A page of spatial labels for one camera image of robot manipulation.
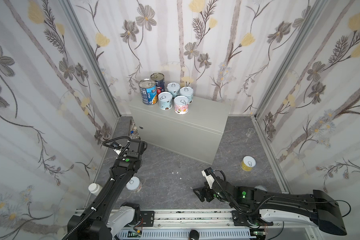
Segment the red label can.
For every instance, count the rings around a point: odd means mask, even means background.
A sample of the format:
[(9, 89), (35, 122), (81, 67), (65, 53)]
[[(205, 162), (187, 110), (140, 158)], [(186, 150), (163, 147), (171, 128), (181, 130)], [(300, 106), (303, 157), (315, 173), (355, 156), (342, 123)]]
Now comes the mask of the red label can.
[(177, 96), (174, 98), (174, 109), (177, 114), (183, 115), (188, 112), (189, 99), (185, 96)]

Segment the teal label can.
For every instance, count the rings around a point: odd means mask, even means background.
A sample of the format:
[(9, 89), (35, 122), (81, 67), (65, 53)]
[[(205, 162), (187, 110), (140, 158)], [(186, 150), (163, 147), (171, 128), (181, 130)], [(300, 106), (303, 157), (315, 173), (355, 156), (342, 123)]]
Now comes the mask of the teal label can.
[(158, 104), (161, 110), (170, 110), (173, 107), (173, 95), (169, 92), (162, 92), (158, 95)]

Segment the green label can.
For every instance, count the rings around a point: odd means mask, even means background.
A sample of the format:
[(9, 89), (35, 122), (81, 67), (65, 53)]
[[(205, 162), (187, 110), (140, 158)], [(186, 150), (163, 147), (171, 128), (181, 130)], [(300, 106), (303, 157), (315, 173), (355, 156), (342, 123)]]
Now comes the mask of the green label can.
[(181, 86), (178, 83), (169, 83), (167, 85), (167, 91), (171, 93), (173, 99), (178, 96)]

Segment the blue label tall can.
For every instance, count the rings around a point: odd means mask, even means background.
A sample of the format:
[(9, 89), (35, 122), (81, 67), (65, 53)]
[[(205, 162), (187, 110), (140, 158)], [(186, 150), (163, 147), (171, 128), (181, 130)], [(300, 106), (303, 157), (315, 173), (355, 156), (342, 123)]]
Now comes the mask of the blue label tall can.
[(139, 82), (142, 101), (145, 105), (155, 105), (158, 101), (156, 82), (151, 79), (143, 79)]

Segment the dark chopped tomatoes can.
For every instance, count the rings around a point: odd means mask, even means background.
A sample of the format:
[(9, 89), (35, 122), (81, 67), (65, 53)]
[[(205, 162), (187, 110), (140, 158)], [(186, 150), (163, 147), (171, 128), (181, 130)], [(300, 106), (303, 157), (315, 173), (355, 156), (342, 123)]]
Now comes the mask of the dark chopped tomatoes can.
[(162, 73), (153, 73), (150, 77), (156, 83), (157, 95), (165, 91), (165, 76)]

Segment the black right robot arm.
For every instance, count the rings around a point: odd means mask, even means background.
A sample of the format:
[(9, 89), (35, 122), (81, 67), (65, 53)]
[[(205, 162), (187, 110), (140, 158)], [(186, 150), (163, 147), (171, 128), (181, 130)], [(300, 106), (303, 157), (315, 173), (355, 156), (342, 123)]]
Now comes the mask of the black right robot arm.
[(265, 212), (280, 211), (307, 217), (309, 223), (324, 233), (347, 235), (339, 202), (321, 190), (304, 195), (278, 194), (252, 187), (233, 186), (218, 179), (212, 188), (205, 182), (203, 187), (195, 188), (193, 192), (201, 202), (218, 200), (229, 204), (251, 223), (271, 223), (271, 220), (266, 220)]

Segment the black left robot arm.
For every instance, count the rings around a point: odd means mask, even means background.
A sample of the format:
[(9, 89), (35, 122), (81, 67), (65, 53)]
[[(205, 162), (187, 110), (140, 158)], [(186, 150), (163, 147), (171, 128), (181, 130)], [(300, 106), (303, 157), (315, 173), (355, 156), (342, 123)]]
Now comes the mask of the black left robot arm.
[(102, 145), (121, 152), (110, 167), (110, 176), (95, 200), (80, 216), (74, 215), (69, 220), (64, 240), (112, 240), (118, 233), (116, 227), (107, 226), (113, 203), (142, 166), (142, 155), (148, 144), (139, 139), (118, 137)]

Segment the yellow label can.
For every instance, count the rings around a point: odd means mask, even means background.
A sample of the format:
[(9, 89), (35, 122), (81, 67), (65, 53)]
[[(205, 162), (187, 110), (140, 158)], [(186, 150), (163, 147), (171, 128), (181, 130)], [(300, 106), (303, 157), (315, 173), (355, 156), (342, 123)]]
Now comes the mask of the yellow label can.
[(256, 160), (253, 157), (245, 156), (241, 162), (241, 168), (246, 172), (250, 172), (256, 166), (256, 164)]

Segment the lime label can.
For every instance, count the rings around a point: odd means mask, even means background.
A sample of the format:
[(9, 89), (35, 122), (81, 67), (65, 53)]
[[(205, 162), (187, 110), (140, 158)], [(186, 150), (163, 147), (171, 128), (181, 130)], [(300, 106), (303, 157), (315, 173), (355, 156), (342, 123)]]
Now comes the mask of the lime label can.
[(261, 185), (255, 186), (255, 189), (258, 189), (258, 190), (261, 190), (261, 191), (265, 191), (265, 192), (268, 191), (268, 189), (267, 189), (266, 187), (261, 186)]

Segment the grey metal cabinet box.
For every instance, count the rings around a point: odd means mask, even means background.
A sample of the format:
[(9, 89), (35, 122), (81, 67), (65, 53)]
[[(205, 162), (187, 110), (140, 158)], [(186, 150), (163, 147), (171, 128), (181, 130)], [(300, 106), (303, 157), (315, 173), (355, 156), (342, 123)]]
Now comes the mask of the grey metal cabinet box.
[(162, 110), (158, 104), (145, 105), (140, 96), (129, 103), (129, 109), (141, 140), (187, 158), (214, 162), (221, 142), (230, 104), (194, 97), (187, 113), (174, 108)]

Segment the pink label can front-left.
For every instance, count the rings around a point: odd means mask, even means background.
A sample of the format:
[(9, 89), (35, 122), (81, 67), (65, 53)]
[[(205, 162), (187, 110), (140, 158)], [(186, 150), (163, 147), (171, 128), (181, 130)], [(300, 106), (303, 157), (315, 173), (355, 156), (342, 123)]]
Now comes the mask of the pink label can front-left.
[(132, 193), (138, 193), (142, 189), (142, 183), (138, 177), (132, 177), (126, 184), (126, 188)]

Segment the metal instrument tray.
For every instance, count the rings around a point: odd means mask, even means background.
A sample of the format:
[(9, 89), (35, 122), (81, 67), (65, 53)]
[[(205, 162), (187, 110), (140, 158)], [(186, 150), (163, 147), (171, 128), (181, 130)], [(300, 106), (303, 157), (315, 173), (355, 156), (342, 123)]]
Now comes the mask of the metal instrument tray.
[(137, 128), (137, 126), (135, 124), (135, 121), (133, 119), (130, 120), (128, 137), (130, 139), (140, 139), (138, 128)]

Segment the white pill bottle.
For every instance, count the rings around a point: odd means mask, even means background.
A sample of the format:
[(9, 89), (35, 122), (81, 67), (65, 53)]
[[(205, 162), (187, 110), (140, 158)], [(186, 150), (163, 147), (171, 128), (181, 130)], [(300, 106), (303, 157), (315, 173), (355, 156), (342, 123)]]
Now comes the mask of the white pill bottle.
[(92, 183), (88, 186), (88, 190), (90, 191), (90, 193), (95, 196), (98, 196), (102, 189), (103, 187), (96, 183)]

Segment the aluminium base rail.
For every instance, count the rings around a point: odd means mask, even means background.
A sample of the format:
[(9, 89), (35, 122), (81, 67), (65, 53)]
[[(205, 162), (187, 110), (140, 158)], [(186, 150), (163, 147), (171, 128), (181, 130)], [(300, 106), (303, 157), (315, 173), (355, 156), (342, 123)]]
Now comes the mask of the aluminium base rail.
[(133, 208), (112, 210), (106, 227), (115, 240), (321, 240), (319, 229), (306, 217), (267, 210), (271, 224), (248, 227), (228, 209), (143, 210), (138, 223), (128, 225), (136, 215)]

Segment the aluminium corner frame left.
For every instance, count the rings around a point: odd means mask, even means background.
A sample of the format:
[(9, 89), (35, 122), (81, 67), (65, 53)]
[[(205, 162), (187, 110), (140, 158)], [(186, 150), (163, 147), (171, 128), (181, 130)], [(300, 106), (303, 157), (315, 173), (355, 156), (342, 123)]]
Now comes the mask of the aluminium corner frame left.
[(104, 92), (104, 95), (105, 95), (109, 105), (111, 106), (114, 116), (117, 119), (119, 119), (122, 115), (117, 107), (116, 102), (114, 101), (111, 91), (107, 85), (107, 82), (106, 82), (103, 74), (102, 74), (98, 60), (96, 59), (95, 52), (91, 48), (88, 38), (86, 37), (86, 34), (83, 31), (83, 29), (80, 25), (80, 22), (74, 12), (72, 4), (70, 3), (70, 1), (66, 1), (66, 0), (59, 0), (59, 3), (63, 8), (63, 11), (64, 11), (66, 17), (68, 18), (68, 21), (69, 21), (71, 27), (74, 30), (75, 36), (77, 37), (78, 42), (79, 42), (87, 60), (89, 61), (91, 67), (93, 68), (93, 70), (95, 72), (95, 76), (97, 77), (97, 80), (99, 81), (99, 84)]

